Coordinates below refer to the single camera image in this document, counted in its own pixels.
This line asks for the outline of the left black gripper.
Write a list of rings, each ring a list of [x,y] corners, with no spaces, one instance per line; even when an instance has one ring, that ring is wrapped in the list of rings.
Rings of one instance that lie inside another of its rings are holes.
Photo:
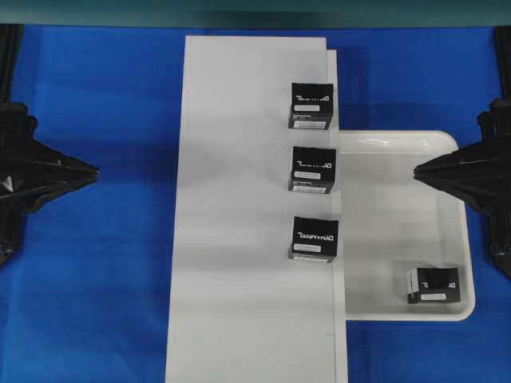
[[[56,151],[37,140],[35,117],[23,103],[1,105],[1,264],[11,260],[21,247],[27,211],[38,211],[45,204],[97,181],[99,168]],[[23,197],[23,206],[15,200],[23,184],[22,165],[16,156],[23,150],[24,169],[30,174],[72,172],[75,179],[53,180]]]

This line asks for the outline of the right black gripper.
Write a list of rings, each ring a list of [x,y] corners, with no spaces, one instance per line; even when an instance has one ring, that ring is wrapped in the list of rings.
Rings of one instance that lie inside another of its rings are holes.
[[[496,99],[490,110],[477,117],[482,141],[470,144],[414,169],[414,179],[441,192],[454,196],[475,211],[488,213],[490,256],[494,266],[510,274],[510,100]],[[460,172],[481,175],[489,166],[490,196],[465,186],[433,179],[420,174]]]

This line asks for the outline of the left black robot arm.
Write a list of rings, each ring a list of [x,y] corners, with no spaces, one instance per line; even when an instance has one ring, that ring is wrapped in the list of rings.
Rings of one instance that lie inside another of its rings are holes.
[[[10,101],[22,31],[21,25],[1,25],[1,264],[19,251],[28,214],[99,175],[93,165],[37,141],[37,118]]]

